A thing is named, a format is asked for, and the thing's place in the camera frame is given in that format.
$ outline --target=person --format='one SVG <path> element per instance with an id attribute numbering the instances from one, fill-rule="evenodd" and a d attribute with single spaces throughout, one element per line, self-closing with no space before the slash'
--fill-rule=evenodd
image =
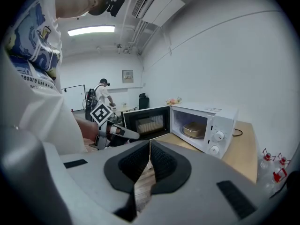
<path id="1" fill-rule="evenodd" d="M 107 0 L 26 0 L 0 50 L 1 94 L 9 99 L 0 125 L 25 129 L 59 154 L 86 151 L 83 138 L 95 140 L 98 125 L 76 118 L 60 87 L 62 60 L 57 19 L 104 12 Z"/>
<path id="2" fill-rule="evenodd" d="M 116 104 L 113 102 L 112 97 L 109 95 L 106 86 L 110 86 L 110 84 L 107 82 L 105 78 L 102 78 L 99 82 L 99 84 L 94 88 L 96 92 L 96 97 L 98 104 L 105 103 L 105 98 L 107 98 L 110 101 L 110 106 L 115 107 Z"/>

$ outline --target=black cap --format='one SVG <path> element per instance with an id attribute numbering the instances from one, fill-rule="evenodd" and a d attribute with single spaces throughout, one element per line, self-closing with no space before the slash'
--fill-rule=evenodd
<path id="1" fill-rule="evenodd" d="M 100 0 L 100 1 L 101 1 L 100 4 L 98 4 L 91 11 L 89 11 L 89 14 L 97 16 L 104 13 L 108 9 L 112 0 Z"/>
<path id="2" fill-rule="evenodd" d="M 107 81 L 105 78 L 102 78 L 102 79 L 100 80 L 100 83 L 106 83 L 107 86 L 110 86 L 110 85 L 111 85 L 110 83 L 108 83 L 108 81 Z"/>

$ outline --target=ceiling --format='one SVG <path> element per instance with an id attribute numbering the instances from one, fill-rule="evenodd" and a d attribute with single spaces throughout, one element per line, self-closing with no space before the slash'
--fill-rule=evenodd
<path id="1" fill-rule="evenodd" d="M 75 18 L 59 19 L 58 29 L 61 31 L 62 52 L 64 54 L 64 57 L 79 53 L 90 53 L 97 51 L 100 52 L 105 50 L 117 51 L 117 44 L 122 44 L 122 49 L 124 49 L 128 42 L 131 41 L 134 29 L 139 22 L 139 19 L 134 18 L 131 15 L 135 1 L 136 0 L 132 0 L 131 7 L 129 8 L 126 17 L 122 40 L 120 40 L 120 36 L 122 31 L 123 20 L 128 6 L 128 0 L 125 0 L 123 6 L 121 7 L 116 17 L 112 17 L 110 13 L 104 12 L 99 16 L 87 14 L 85 16 Z M 70 37 L 68 35 L 68 30 L 95 25 L 115 25 L 115 32 L 91 33 L 77 35 L 73 37 Z M 151 26 L 151 24 L 147 27 L 138 45 L 142 45 L 146 42 L 154 28 L 155 27 Z"/>

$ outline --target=white t-shirt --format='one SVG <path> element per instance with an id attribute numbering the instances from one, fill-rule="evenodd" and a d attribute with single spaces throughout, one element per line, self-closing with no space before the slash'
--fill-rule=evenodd
<path id="1" fill-rule="evenodd" d="M 98 85 L 97 87 L 95 87 L 96 90 L 96 97 L 97 97 L 97 101 L 105 103 L 105 98 L 107 98 L 109 96 L 109 93 L 106 89 L 106 87 L 102 86 L 102 85 Z"/>
<path id="2" fill-rule="evenodd" d="M 27 0 L 1 48 L 1 123 L 28 130 L 59 154 L 86 151 L 60 89 L 61 41 L 55 0 Z"/>

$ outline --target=wooden table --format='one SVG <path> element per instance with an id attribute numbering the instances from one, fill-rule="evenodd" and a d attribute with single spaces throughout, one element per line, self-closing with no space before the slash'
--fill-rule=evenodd
<path id="1" fill-rule="evenodd" d="M 236 171 L 247 177 L 249 180 L 256 183 L 257 151 L 252 124 L 237 121 L 235 128 L 243 131 L 243 135 L 232 138 L 232 141 L 226 153 L 222 157 L 222 160 Z M 174 134 L 167 134 L 157 138 L 156 140 L 172 143 L 187 149 L 201 152 Z"/>
<path id="2" fill-rule="evenodd" d="M 123 123 L 123 126 L 125 126 L 125 122 L 124 122 L 124 118 L 123 118 L 123 112 L 127 112 L 127 111 L 132 111 L 132 110 L 135 110 L 136 107 L 129 107 L 129 106 L 123 106 L 123 107 L 119 107 L 117 108 L 116 110 L 113 110 L 112 109 L 112 112 L 115 114 L 115 113 L 121 113 L 121 118 L 122 118 L 122 123 Z"/>

